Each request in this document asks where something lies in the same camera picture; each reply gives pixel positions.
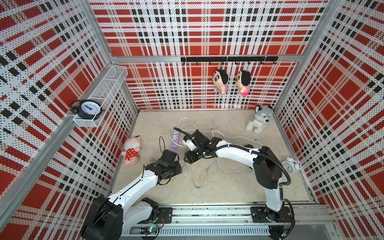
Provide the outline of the purple power strip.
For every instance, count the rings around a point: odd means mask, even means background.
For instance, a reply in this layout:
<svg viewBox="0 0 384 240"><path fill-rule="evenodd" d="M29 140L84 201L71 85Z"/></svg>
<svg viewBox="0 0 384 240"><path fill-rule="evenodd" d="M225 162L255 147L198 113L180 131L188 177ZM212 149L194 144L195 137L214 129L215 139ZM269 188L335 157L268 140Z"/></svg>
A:
<svg viewBox="0 0 384 240"><path fill-rule="evenodd" d="M171 136L171 144L170 147L173 150L177 150L180 146L180 132L173 130L172 136Z"/></svg>

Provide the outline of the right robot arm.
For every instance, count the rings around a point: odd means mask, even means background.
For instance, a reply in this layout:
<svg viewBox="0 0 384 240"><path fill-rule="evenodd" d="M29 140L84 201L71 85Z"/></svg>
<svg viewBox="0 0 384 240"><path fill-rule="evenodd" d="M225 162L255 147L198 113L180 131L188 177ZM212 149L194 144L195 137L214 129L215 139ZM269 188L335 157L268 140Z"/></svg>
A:
<svg viewBox="0 0 384 240"><path fill-rule="evenodd" d="M283 187L289 186L292 182L291 176L270 148L239 146L217 137L210 140L206 137L201 140L196 137L184 137L183 144L189 149L184 157L187 164L193 164L201 159L222 158L252 169L266 196L265 210L260 218L271 223L281 223L293 216L291 207L285 206L288 200L283 194Z"/></svg>

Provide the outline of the black power strip with cord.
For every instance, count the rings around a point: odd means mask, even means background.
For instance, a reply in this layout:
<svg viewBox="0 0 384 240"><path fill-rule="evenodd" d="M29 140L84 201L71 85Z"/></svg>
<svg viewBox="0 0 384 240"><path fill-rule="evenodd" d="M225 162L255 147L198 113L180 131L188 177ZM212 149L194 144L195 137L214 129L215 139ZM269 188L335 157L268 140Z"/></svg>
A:
<svg viewBox="0 0 384 240"><path fill-rule="evenodd" d="M245 139L245 140L247 140L247 141L250 141L250 142L252 142L252 143L255 143L255 144L261 146L261 144L258 143L258 142L256 142L255 140L252 140L252 139L249 139L249 138L246 138L246 137L242 137L242 136L226 136L226 135L224 135L222 132L220 132L220 131L217 130L217 129L206 130L206 131L203 131L203 132L204 132L204 133L211 133L213 137L215 136L215 133L217 133L217 134L221 135L221 136L224 138L224 140L226 140L226 139ZM193 173L193 171L192 171L192 169L191 169L191 167L190 167L190 164L186 163L185 166L187 166L187 168L188 168L188 170L189 170L189 172L190 172L190 175L191 175L191 178L192 178L192 183L193 183L193 186L194 186L195 189L202 189L202 188L205 187L205 185L206 185L206 183L207 183L207 181L208 181L209 170L210 170L211 167L215 167L216 170L217 170L220 174L222 174L222 175L224 175L224 176L241 176L241 175L249 175L249 174L254 173L254 170L251 170L250 172L246 172L246 173L225 173L225 172L223 172L223 171L218 167L217 159L214 158L213 162L212 162L212 163L205 169L205 181L204 181L204 183L203 183L201 186L198 186L198 185L196 184L196 182L195 182L195 176L194 176L194 173Z"/></svg>

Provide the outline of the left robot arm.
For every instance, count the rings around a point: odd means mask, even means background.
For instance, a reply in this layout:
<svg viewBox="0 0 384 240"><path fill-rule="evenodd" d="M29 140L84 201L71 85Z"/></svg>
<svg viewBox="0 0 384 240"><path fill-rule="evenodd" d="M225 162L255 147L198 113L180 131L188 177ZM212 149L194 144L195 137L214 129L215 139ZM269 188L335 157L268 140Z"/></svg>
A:
<svg viewBox="0 0 384 240"><path fill-rule="evenodd" d="M171 180L181 173L179 155L165 150L126 187L108 197L94 199L81 229L82 239L118 240L123 231L133 225L146 220L155 221L159 208L157 202L144 198L137 205L134 203L162 180Z"/></svg>

